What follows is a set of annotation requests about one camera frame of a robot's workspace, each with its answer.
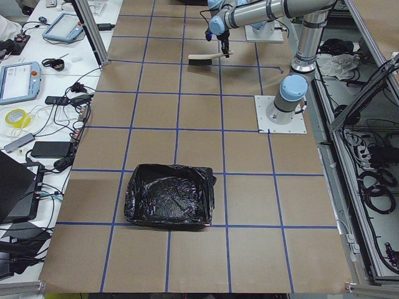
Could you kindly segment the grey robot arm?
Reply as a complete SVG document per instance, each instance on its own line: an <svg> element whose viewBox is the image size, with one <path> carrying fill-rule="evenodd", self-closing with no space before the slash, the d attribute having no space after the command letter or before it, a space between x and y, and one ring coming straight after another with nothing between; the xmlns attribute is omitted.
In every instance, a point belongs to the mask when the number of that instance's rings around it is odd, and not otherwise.
<svg viewBox="0 0 399 299"><path fill-rule="evenodd" d="M223 55L229 56L229 31L280 17L302 17L296 54L289 75L281 82L273 102L266 108L267 118L278 125L290 123L299 102L314 76L317 51L329 11L335 1L267 0L240 4L238 1L208 1L211 19L208 30L221 41Z"/></svg>

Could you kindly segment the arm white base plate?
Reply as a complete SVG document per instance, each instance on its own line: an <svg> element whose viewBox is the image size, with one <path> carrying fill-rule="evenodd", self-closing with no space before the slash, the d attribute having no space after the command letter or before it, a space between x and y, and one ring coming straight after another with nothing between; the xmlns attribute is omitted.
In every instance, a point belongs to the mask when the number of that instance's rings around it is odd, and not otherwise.
<svg viewBox="0 0 399 299"><path fill-rule="evenodd" d="M274 105L275 96L255 95L257 127L259 133L297 134L307 133L300 105L293 112L281 112Z"/></svg>
<svg viewBox="0 0 399 299"><path fill-rule="evenodd" d="M245 26L247 42L283 43L282 29L277 21Z"/></svg>

